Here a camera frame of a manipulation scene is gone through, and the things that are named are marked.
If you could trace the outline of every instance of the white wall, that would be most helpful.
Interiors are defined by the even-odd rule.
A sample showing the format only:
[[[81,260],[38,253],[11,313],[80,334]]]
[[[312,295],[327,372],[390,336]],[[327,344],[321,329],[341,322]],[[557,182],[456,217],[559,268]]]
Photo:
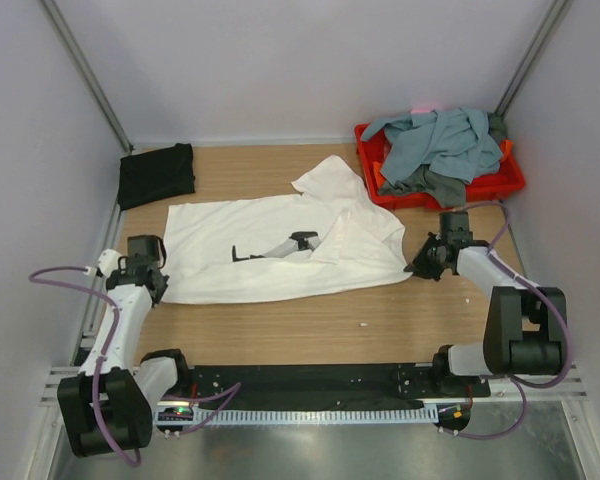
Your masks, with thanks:
[[[342,140],[494,109],[550,0],[58,0],[132,142]]]
[[[0,479],[19,469],[49,368],[79,331],[77,295],[27,275],[92,260],[120,155],[37,2],[0,1]]]
[[[516,240],[530,274],[567,294],[600,417],[600,0],[574,2],[508,124],[528,182],[510,202]]]

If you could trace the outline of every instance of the wooden table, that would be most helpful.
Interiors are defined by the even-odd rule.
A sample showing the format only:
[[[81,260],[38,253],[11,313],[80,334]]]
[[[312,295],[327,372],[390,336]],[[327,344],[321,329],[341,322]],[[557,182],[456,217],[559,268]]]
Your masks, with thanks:
[[[162,236],[172,204],[293,193],[290,182],[331,154],[360,173],[355,146],[348,144],[195,149],[197,193],[128,211],[119,249],[126,251],[131,235]],[[411,260],[427,232],[438,231],[438,213],[395,214],[406,226],[404,253]],[[491,240],[503,222],[497,207],[474,209],[470,217],[476,239]],[[508,234],[498,253],[519,267]],[[473,284],[450,272],[440,282],[410,278],[283,302],[160,304],[146,319],[136,361],[146,352],[180,348],[191,365],[427,362],[441,345],[481,341],[487,308]]]

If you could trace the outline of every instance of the gray cloth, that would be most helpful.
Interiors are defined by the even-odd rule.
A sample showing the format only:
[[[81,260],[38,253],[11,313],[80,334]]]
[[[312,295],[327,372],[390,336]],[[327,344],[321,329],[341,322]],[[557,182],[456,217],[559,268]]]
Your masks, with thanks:
[[[420,165],[465,183],[500,169],[502,152],[489,136],[482,110],[456,108],[380,118],[367,127],[362,140],[382,129],[392,147],[380,171],[392,185],[408,179]]]
[[[378,189],[379,195],[398,197],[418,192],[428,193],[445,208],[460,207],[467,203],[467,188],[462,180],[432,172],[426,165],[419,166],[405,181],[398,181],[394,185],[386,181]]]

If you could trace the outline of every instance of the blue cloth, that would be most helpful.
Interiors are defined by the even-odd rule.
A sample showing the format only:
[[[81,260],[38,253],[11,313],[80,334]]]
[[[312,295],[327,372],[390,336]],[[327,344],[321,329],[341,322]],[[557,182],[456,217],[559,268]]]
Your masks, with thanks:
[[[500,169],[502,151],[489,135],[486,112],[456,108],[379,118],[362,134],[367,141],[384,128],[391,143],[382,175],[392,185],[408,179],[420,165],[471,183]]]

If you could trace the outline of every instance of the red basket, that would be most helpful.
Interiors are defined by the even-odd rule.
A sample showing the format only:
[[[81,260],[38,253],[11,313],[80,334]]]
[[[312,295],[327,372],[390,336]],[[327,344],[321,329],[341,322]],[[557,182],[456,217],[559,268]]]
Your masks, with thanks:
[[[362,132],[368,126],[368,124],[356,126],[355,133],[356,142],[358,143],[358,155],[360,156],[360,163],[362,163],[362,170],[364,172],[364,182],[369,191],[371,201],[389,210],[413,207],[442,210],[443,208],[436,199],[428,193],[413,193],[405,197],[378,195],[379,185],[376,185],[376,179],[373,175],[373,162],[383,162],[386,139],[384,132],[380,130],[368,142],[360,140]],[[524,186],[524,176],[511,153],[502,159],[498,173],[483,175],[467,185],[467,203],[507,198],[513,192],[522,190]]]

